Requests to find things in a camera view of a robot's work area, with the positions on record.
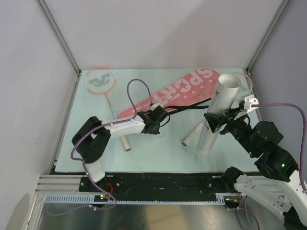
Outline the white shuttlecock tube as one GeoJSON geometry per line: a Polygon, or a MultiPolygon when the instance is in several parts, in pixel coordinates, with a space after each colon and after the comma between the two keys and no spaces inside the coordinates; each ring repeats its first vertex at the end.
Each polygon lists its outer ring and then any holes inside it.
{"type": "MultiPolygon", "coordinates": [[[[221,115],[230,109],[239,87],[240,79],[233,74],[222,74],[216,83],[213,97],[207,110],[208,113],[221,115]]],[[[209,127],[209,122],[204,121],[196,150],[201,155],[208,155],[217,139],[217,133],[213,133],[209,127]]]]}

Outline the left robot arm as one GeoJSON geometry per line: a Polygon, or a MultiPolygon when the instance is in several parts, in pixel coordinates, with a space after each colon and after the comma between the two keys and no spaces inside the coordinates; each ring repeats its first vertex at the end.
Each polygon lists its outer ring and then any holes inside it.
{"type": "Polygon", "coordinates": [[[130,134],[160,134],[161,122],[169,113],[160,105],[148,112],[137,112],[129,118],[102,122],[96,116],[90,117],[72,138],[71,159],[80,161],[90,186],[96,191],[106,187],[105,170],[101,162],[108,142],[130,134]]]}

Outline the clear tube lid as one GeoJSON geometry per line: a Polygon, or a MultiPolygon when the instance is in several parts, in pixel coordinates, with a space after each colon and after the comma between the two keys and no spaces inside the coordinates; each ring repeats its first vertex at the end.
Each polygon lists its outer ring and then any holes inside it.
{"type": "Polygon", "coordinates": [[[155,135],[155,138],[157,139],[163,139],[165,137],[166,133],[163,129],[159,130],[159,133],[157,135],[155,135]]]}

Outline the pink racket bag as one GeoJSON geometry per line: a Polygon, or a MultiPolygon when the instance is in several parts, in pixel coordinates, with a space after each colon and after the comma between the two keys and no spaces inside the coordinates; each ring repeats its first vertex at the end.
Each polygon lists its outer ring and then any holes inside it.
{"type": "Polygon", "coordinates": [[[148,111],[151,103],[171,106],[190,106],[210,99],[220,73],[215,69],[140,69],[133,76],[146,83],[134,81],[129,94],[137,111],[148,111]]]}

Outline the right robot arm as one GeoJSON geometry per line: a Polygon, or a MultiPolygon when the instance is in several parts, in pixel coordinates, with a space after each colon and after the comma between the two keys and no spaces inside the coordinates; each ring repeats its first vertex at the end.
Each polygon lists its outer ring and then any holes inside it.
{"type": "Polygon", "coordinates": [[[222,188],[234,190],[252,198],[282,222],[287,230],[307,228],[307,195],[300,187],[299,166],[292,155],[279,146],[283,135],[273,122],[260,121],[250,125],[248,115],[240,118],[238,109],[231,109],[221,115],[205,113],[204,117],[213,133],[230,133],[251,158],[262,176],[271,179],[283,191],[285,197],[275,195],[257,185],[236,167],[228,168],[222,175],[222,188]]]}

